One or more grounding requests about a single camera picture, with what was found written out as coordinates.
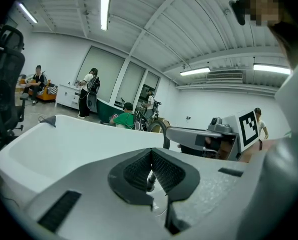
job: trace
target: black rubber pad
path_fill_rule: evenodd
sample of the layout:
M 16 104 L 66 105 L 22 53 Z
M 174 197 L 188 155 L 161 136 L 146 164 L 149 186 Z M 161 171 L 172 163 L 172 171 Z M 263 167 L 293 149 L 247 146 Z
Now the black rubber pad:
M 66 191 L 38 223 L 49 231 L 55 232 L 70 213 L 80 196 L 81 194 L 78 192 Z
M 231 176 L 235 177 L 241 177 L 243 175 L 243 172 L 240 170 L 234 170 L 234 169 L 229 169 L 229 168 L 220 168 L 218 172 L 223 173 L 223 174 L 228 174 Z

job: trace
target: black mesh chair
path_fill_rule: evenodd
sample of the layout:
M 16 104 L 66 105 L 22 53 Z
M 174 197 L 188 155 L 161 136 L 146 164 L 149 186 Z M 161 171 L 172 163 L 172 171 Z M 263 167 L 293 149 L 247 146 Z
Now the black mesh chair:
M 4 26 L 0 32 L 0 150 L 16 138 L 13 129 L 24 120 L 25 101 L 28 94 L 20 97 L 21 106 L 15 105 L 15 89 L 25 58 L 23 35 L 16 28 Z

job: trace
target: jeans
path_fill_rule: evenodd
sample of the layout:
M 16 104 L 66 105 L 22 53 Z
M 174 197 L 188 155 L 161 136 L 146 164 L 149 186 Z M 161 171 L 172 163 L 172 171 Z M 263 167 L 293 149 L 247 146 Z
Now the jeans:
M 23 93 L 24 94 L 27 94 L 29 92 L 29 89 L 33 90 L 33 94 L 32 94 L 31 100 L 35 101 L 36 98 L 37 98 L 38 92 L 43 90 L 43 86 L 32 85 L 30 87 L 25 87 Z
M 144 117 L 146 118 L 146 120 L 149 120 L 152 118 L 154 112 L 153 112 L 153 109 L 148 109 L 144 115 Z

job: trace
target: fluorescent light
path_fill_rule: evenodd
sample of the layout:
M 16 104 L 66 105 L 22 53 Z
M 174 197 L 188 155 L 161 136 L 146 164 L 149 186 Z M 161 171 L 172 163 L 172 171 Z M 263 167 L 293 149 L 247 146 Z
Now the fluorescent light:
M 210 72 L 210 68 L 204 67 L 204 68 L 189 70 L 189 71 L 181 72 L 180 75 L 182 75 L 182 76 L 188 76 L 188 75 L 199 74 L 199 73 L 206 73 L 206 72 Z
M 20 3 L 19 6 L 22 8 L 22 10 L 30 17 L 30 19 L 34 22 L 34 23 L 38 23 L 38 21 L 32 16 L 32 14 L 30 14 L 30 12 L 28 11 L 28 9 L 26 9 L 26 7 L 24 6 L 24 4 Z
M 279 67 L 279 66 L 254 64 L 253 69 L 259 70 L 259 71 L 269 71 L 269 72 L 274 72 L 274 73 L 281 73 L 281 74 L 286 74 L 286 75 L 291 74 L 291 70 L 289 68 Z
M 101 29 L 108 30 L 110 0 L 101 0 Z

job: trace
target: ceiling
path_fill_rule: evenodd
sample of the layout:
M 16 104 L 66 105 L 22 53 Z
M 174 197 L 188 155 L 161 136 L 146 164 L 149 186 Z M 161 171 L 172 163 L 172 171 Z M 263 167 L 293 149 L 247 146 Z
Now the ceiling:
M 34 32 L 109 45 L 162 72 L 183 90 L 271 96 L 286 79 L 253 71 L 253 63 L 288 65 L 267 27 L 238 24 L 230 0 L 111 0 L 107 31 L 100 29 L 100 1 L 19 0 L 38 24 L 15 7 Z M 211 73 L 180 75 L 201 67 L 210 67 Z

